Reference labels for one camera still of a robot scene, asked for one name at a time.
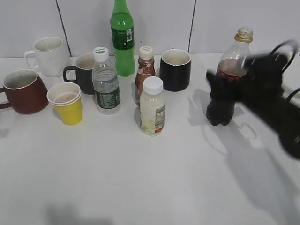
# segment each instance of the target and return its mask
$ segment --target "water bottle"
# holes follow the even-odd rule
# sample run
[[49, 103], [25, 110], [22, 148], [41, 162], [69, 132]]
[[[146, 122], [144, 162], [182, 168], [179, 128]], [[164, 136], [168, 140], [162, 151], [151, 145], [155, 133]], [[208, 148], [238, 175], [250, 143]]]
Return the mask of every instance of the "water bottle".
[[120, 76], [128, 77], [135, 72], [135, 38], [133, 19], [126, 0], [115, 0], [111, 29], [117, 73]]
[[105, 115], [113, 115], [120, 110], [120, 89], [116, 71], [108, 60], [108, 50], [95, 48], [94, 68], [92, 72], [98, 110]]

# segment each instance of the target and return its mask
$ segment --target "mug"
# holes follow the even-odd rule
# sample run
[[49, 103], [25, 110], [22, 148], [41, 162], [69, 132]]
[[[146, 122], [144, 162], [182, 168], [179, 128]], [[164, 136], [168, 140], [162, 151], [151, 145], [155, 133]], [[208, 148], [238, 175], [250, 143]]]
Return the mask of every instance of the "mug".
[[[64, 81], [77, 83], [83, 93], [88, 95], [93, 95], [95, 94], [93, 81], [92, 81], [93, 67], [94, 67], [93, 53], [84, 54], [76, 60], [75, 66], [69, 66], [64, 68], [64, 72], [63, 72]], [[67, 79], [66, 72], [69, 70], [75, 70], [76, 80]]]
[[18, 113], [32, 114], [48, 105], [47, 88], [39, 75], [31, 69], [17, 70], [9, 74], [0, 92], [5, 92], [8, 103], [0, 109], [12, 107]]
[[188, 87], [191, 75], [191, 56], [184, 50], [170, 49], [161, 56], [159, 77], [164, 89], [181, 91]]
[[59, 83], [51, 87], [47, 99], [66, 125], [75, 125], [83, 119], [81, 90], [75, 83]]
[[[70, 65], [70, 55], [64, 41], [59, 37], [45, 37], [33, 44], [33, 49], [24, 53], [30, 69], [39, 68], [44, 76], [62, 76], [65, 66]], [[31, 65], [28, 55], [35, 54], [37, 63]]]

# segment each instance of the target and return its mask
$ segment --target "bottle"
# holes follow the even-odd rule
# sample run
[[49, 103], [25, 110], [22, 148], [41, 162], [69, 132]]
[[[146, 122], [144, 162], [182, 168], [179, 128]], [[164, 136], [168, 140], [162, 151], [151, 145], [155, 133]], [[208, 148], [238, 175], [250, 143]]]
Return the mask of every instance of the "bottle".
[[238, 79], [247, 73], [238, 66], [238, 59], [250, 54], [249, 44], [253, 41], [253, 31], [247, 27], [239, 28], [234, 39], [234, 44], [222, 55], [217, 70], [217, 75], [230, 80]]
[[98, 110], [106, 115], [113, 115], [120, 110], [120, 89], [116, 71], [108, 60], [108, 50], [95, 48], [92, 81], [95, 89]]
[[218, 86], [211, 86], [212, 99], [207, 107], [206, 117], [214, 126], [220, 123], [227, 125], [233, 117], [236, 101], [234, 85], [239, 78], [247, 73], [246, 70], [239, 66], [239, 59], [250, 54], [249, 44], [253, 40], [253, 31], [246, 27], [239, 28], [234, 39], [234, 44], [220, 59], [216, 73]]
[[150, 46], [140, 48], [139, 69], [135, 77], [135, 102], [139, 105], [143, 92], [143, 83], [147, 77], [156, 76], [154, 69], [153, 49]]
[[165, 125], [163, 81], [156, 76], [145, 79], [140, 96], [141, 130], [149, 136], [159, 135]]
[[126, 0], [115, 0], [110, 22], [116, 70], [120, 76], [128, 77], [135, 72], [135, 38], [133, 19]]

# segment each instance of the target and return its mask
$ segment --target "cola bottle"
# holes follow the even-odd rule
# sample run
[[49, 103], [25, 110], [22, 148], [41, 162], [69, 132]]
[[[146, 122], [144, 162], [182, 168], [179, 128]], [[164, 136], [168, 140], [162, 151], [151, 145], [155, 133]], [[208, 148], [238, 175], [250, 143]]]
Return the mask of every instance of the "cola bottle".
[[234, 39], [234, 44], [222, 55], [216, 75], [210, 72], [206, 74], [211, 86], [211, 101], [206, 117], [214, 126], [227, 125], [233, 117], [237, 98], [234, 86], [247, 73], [240, 66], [239, 59], [250, 54], [249, 44], [253, 40], [253, 31], [246, 27], [239, 28]]

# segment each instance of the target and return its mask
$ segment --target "brown mug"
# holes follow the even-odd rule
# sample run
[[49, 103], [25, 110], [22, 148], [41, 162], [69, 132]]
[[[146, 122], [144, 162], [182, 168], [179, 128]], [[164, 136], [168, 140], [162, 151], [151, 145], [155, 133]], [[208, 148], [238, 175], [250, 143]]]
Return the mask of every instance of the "brown mug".
[[39, 75], [31, 69], [21, 69], [9, 74], [0, 93], [5, 92], [8, 103], [0, 109], [12, 107], [18, 113], [32, 114], [48, 105], [47, 88]]

